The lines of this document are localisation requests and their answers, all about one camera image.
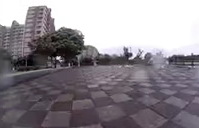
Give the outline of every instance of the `sky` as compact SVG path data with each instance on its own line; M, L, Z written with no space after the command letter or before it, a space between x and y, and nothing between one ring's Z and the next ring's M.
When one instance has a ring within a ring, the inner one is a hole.
M100 52L123 46L199 53L199 0L0 0L0 24L24 23L29 6L52 9L56 29L78 29Z

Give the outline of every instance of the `wet pavement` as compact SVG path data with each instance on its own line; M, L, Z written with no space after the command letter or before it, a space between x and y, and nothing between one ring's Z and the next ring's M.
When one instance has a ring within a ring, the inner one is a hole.
M0 128L199 128L199 71L65 69L1 91Z

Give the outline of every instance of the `checkered pavement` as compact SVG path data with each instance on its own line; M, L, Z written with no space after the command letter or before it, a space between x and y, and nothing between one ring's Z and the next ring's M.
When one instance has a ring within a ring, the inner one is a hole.
M1 91L0 128L199 128L199 82L175 68L65 70Z

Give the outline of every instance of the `railing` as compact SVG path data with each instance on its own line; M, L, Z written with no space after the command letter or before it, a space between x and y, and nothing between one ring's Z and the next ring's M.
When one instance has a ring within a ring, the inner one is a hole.
M195 65L195 66L199 66L199 62L192 62L192 61L187 61L187 62L183 62L183 61L179 61L179 62L171 62L170 64L174 64L174 65Z

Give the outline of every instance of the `apartment building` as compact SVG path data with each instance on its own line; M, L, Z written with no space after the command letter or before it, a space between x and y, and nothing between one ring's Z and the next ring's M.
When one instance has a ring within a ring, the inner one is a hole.
M54 31L54 19L51 17L50 8L46 6L29 7L24 29L23 56L31 52L28 47L29 42Z
M24 25L13 21L10 27L0 25L0 47L6 49L13 58L22 56Z

